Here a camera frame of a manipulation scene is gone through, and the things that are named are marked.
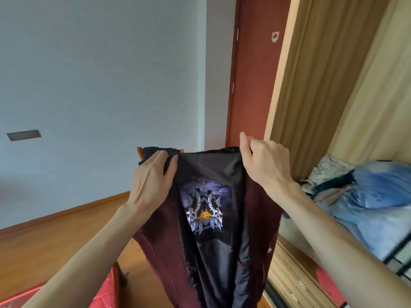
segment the forearm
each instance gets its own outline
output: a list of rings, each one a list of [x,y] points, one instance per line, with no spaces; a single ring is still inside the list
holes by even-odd
[[[88,307],[143,218],[120,207],[111,220],[24,308]]]
[[[311,244],[352,308],[409,306],[409,288],[297,184],[284,194],[279,204]]]

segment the wooden floor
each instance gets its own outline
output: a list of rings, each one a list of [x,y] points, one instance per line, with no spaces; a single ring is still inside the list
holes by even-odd
[[[0,301],[47,282],[126,200],[122,198],[0,234]],[[122,271],[129,273],[128,285],[121,293],[122,307],[172,307],[134,240],[130,240],[118,261]],[[262,299],[258,307],[268,308],[268,305]]]

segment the dark red jacket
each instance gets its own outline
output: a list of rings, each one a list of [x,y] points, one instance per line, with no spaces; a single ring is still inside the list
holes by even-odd
[[[238,148],[184,153],[166,201],[134,238],[175,307],[256,307],[281,214]]]

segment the left hand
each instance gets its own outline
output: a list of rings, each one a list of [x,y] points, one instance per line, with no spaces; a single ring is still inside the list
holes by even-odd
[[[165,201],[173,183],[178,156],[172,158],[166,174],[163,174],[167,158],[167,151],[157,151],[134,171],[133,186],[126,205],[137,212],[144,222]]]

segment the printed graphic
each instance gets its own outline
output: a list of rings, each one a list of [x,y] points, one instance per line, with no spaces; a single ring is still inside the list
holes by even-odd
[[[231,245],[231,186],[198,178],[180,188],[180,197],[197,242],[217,238]]]

